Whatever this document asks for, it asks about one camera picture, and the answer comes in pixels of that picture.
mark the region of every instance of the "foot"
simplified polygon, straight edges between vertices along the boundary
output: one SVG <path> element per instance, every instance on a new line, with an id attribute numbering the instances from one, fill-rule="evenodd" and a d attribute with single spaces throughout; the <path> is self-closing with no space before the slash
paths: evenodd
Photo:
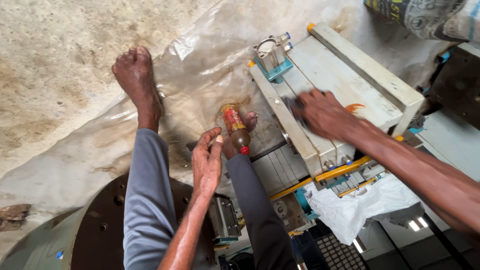
<path id="1" fill-rule="evenodd" d="M 119 55 L 112 65 L 119 85 L 132 99 L 138 110 L 138 128 L 158 132 L 158 120 L 163 107 L 153 82 L 152 61 L 145 47 L 132 47 Z"/>
<path id="2" fill-rule="evenodd" d="M 247 131 L 248 132 L 252 132 L 255 127 L 257 126 L 257 122 L 258 122 L 258 114 L 256 112 L 249 112 L 247 113 L 244 117 L 243 117 L 243 123 L 245 124 L 245 126 L 247 127 Z M 229 160 L 231 159 L 232 157 L 240 154 L 240 150 L 236 149 L 233 144 L 232 144 L 232 141 L 230 140 L 230 136 L 225 136 L 223 137 L 223 154 L 225 155 L 225 157 Z"/>

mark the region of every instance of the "hand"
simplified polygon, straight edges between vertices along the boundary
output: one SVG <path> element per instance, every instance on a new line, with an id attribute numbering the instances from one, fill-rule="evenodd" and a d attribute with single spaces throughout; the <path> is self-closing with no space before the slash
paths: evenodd
<path id="1" fill-rule="evenodd" d="M 293 113 L 303 118 L 319 136 L 347 142 L 348 136 L 361 125 L 361 120 L 349 113 L 332 92 L 323 94 L 314 89 L 301 93 L 299 98 L 304 108 L 292 108 Z"/>
<path id="2" fill-rule="evenodd" d="M 223 137 L 220 135 L 221 127 L 213 128 L 202 134 L 200 140 L 193 149 L 193 192 L 203 196 L 212 196 L 215 193 L 220 176 L 222 174 Z M 208 147 L 210 141 L 215 138 L 212 146 Z"/>

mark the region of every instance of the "dark grey trousers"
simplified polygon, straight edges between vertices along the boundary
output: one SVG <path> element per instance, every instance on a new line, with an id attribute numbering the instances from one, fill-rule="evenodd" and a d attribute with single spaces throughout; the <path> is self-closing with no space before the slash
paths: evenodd
<path id="1" fill-rule="evenodd" d="M 227 170 L 247 224 L 256 268 L 296 269 L 290 237 L 248 157 L 233 157 Z M 156 132 L 139 129 L 125 198 L 125 269 L 157 269 L 176 230 L 168 146 Z"/>

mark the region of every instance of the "brown liquid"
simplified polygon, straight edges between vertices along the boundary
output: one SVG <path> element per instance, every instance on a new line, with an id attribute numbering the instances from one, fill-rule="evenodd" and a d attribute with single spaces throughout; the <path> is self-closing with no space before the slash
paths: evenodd
<path id="1" fill-rule="evenodd" d="M 246 129 L 235 129 L 230 134 L 230 139 L 235 148 L 240 149 L 250 144 L 250 134 Z"/>

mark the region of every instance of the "bottle label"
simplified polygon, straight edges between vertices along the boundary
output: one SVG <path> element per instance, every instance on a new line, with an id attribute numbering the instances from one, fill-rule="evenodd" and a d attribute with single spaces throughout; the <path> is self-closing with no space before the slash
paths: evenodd
<path id="1" fill-rule="evenodd" d="M 231 106 L 224 106 L 222 108 L 223 112 L 223 121 L 225 122 L 225 126 L 227 127 L 228 134 L 231 134 L 232 131 L 236 129 L 247 129 L 247 127 L 243 124 L 239 109 L 237 106 L 232 104 Z"/>

